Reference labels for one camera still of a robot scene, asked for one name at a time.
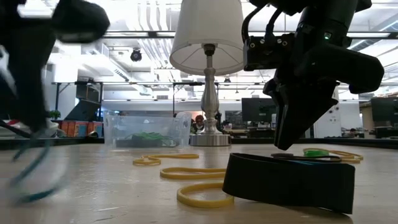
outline clear plastic container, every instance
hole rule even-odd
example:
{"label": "clear plastic container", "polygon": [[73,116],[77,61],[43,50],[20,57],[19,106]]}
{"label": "clear plastic container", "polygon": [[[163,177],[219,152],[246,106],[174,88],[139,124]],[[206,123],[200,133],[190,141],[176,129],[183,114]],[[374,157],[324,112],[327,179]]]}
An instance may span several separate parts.
{"label": "clear plastic container", "polygon": [[176,118],[118,116],[105,111],[104,138],[113,148],[184,148],[189,145],[191,114]]}

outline table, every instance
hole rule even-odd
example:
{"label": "table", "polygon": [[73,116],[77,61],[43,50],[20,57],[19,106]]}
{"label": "table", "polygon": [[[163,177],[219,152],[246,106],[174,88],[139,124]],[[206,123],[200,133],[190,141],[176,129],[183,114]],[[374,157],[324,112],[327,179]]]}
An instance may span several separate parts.
{"label": "table", "polygon": [[[70,184],[46,200],[13,207],[0,204],[1,223],[5,224],[132,224],[132,223],[397,223],[398,222],[398,151],[366,147],[296,144],[289,152],[302,154],[306,147],[322,147],[362,154],[364,161],[356,166],[356,187],[353,215],[341,215],[319,208],[279,207],[265,203],[235,199],[235,204],[217,209],[192,208],[177,202],[181,186],[215,180],[168,180],[159,177],[165,167],[226,167],[230,152],[269,155],[280,152],[272,145],[233,145],[231,147],[193,147],[184,150],[158,149],[129,151],[110,149],[105,145],[77,145],[53,148],[46,167],[37,180],[45,182],[59,175],[59,167],[67,164],[75,152]],[[199,159],[162,159],[160,166],[132,166],[133,157],[157,153],[196,153]],[[26,165],[34,155],[26,155],[18,164],[11,164],[14,152],[0,152],[0,184]],[[195,197],[220,198],[214,190]]]}

